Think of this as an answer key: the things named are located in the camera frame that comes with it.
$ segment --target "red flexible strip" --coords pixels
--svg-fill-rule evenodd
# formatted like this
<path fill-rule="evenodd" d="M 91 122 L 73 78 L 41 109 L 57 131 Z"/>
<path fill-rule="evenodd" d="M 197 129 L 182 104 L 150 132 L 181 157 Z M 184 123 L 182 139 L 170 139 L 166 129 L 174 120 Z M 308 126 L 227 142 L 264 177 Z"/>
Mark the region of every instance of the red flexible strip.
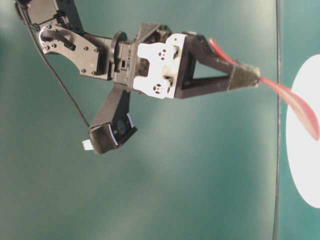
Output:
<path fill-rule="evenodd" d="M 209 44 L 214 52 L 223 60 L 230 64 L 237 64 L 235 60 L 229 57 L 216 43 L 213 38 L 209 38 Z M 306 131 L 318 141 L 320 138 L 319 123 L 315 112 L 312 108 L 298 95 L 293 93 L 289 88 L 271 81 L 265 77 L 259 78 L 260 82 L 264 83 L 272 90 L 274 90 L 285 101 L 286 104 L 291 106 L 292 110 L 304 126 Z"/>

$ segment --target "white plastic mount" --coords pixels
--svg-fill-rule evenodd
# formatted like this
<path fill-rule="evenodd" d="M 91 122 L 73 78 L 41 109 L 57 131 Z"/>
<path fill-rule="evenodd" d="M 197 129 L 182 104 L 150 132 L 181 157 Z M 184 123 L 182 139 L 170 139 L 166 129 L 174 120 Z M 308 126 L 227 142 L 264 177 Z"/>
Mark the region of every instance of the white plastic mount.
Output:
<path fill-rule="evenodd" d="M 134 78 L 133 88 L 158 99 L 173 99 L 185 38 L 175 33 L 165 43 L 139 44 L 137 55 L 149 61 L 149 71 L 146 77 Z"/>

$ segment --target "white paper disc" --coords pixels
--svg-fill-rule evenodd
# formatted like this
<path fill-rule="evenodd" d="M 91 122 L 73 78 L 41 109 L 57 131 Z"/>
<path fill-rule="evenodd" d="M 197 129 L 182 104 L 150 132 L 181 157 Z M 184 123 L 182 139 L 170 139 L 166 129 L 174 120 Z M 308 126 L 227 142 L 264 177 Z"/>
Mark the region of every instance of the white paper disc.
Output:
<path fill-rule="evenodd" d="M 320 55 L 309 58 L 300 68 L 292 91 L 302 97 L 320 121 Z M 288 107 L 286 148 L 293 181 L 302 198 L 320 208 L 320 141 L 315 141 Z"/>

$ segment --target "green backdrop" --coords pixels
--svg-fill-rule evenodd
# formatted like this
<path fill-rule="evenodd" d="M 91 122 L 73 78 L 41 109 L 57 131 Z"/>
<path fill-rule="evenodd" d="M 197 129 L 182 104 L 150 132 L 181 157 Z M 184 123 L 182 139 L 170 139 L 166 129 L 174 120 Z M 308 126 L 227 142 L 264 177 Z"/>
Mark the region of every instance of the green backdrop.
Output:
<path fill-rule="evenodd" d="M 281 0 L 280 9 L 281 82 L 291 87 L 302 64 L 320 53 L 320 2 Z M 302 199 L 290 173 L 286 148 L 287 106 L 284 104 L 281 112 L 278 239 L 320 239 L 320 209 Z"/>
<path fill-rule="evenodd" d="M 276 1 L 76 1 L 87 32 L 133 38 L 167 24 L 217 42 L 277 79 Z M 268 88 L 186 100 L 132 94 L 138 132 L 119 150 L 83 151 L 87 128 L 0 3 L 0 233 L 6 240 L 270 240 L 277 96 Z M 49 61 L 91 120 L 111 84 Z M 211 70 L 198 67 L 198 76 Z"/>

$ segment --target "robotic arm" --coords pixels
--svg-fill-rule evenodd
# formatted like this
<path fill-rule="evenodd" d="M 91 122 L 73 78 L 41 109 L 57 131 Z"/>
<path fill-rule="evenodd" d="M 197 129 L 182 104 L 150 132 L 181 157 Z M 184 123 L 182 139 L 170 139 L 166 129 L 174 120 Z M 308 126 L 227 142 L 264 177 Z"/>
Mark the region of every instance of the robotic arm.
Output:
<path fill-rule="evenodd" d="M 225 61 L 194 32 L 173 33 L 166 25 L 144 23 L 133 40 L 121 31 L 102 37 L 83 30 L 73 0 L 17 0 L 15 6 L 36 31 L 44 55 L 63 55 L 80 75 L 113 82 L 89 125 L 90 139 L 83 142 L 99 155 L 121 147 L 137 131 L 129 114 L 131 92 L 184 99 L 259 83 L 258 68 Z M 194 78 L 197 61 L 226 75 Z"/>

